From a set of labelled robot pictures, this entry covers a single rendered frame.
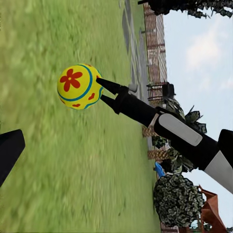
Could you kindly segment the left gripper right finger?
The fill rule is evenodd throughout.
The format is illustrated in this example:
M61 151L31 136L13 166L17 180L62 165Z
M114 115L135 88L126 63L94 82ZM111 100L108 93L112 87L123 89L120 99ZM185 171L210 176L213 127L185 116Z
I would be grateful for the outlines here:
M217 145L233 168L233 131L222 129Z

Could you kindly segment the easter egg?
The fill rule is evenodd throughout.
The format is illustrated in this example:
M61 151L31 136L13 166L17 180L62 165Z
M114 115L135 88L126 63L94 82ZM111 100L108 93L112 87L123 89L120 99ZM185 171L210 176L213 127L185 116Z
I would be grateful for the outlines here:
M104 87L96 79L100 72L91 65L70 66L60 75L57 92L64 105L76 110L93 106L102 96Z

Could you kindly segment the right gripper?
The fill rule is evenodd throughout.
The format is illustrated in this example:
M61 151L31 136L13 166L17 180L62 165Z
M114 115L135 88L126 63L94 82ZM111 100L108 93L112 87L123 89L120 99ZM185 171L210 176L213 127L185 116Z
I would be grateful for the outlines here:
M123 113L128 117L137 120L144 106L146 105L140 98L136 98L129 94L129 88L127 86L120 86L118 83L97 78L96 81L109 90L114 95L118 93L116 99L112 99L105 95L101 96L107 105L109 105L116 114Z

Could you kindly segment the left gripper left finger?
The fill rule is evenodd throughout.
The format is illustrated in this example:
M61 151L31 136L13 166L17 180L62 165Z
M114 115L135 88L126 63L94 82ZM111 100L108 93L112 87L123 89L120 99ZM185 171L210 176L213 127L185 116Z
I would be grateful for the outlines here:
M0 188L25 148L21 129L0 134Z

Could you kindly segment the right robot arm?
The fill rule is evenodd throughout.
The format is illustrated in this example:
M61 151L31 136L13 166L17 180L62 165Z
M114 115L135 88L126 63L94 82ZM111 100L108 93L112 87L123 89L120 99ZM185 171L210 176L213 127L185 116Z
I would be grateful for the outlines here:
M154 124L154 132L166 138L169 146L233 194L233 168L219 149L217 141L182 122L174 112L163 107L154 108L147 105L138 98L139 83L129 84L127 87L102 78L97 78L96 81L114 95L118 93L115 100L105 95L100 98L116 114L123 113L146 127L152 124L155 115L159 114Z

